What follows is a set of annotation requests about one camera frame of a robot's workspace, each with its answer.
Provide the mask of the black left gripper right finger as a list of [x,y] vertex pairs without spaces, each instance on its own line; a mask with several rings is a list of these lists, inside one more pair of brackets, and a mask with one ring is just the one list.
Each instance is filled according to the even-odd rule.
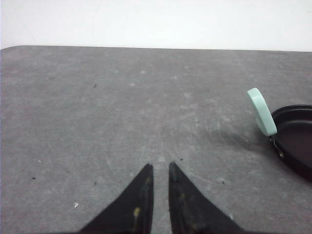
[[210,202],[174,162],[169,165],[169,210],[174,234],[236,234],[244,229]]

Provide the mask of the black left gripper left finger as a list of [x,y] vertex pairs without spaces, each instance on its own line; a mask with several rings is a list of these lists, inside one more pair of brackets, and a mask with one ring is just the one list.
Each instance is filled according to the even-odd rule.
[[154,207],[153,166],[146,164],[125,190],[80,234],[150,234]]

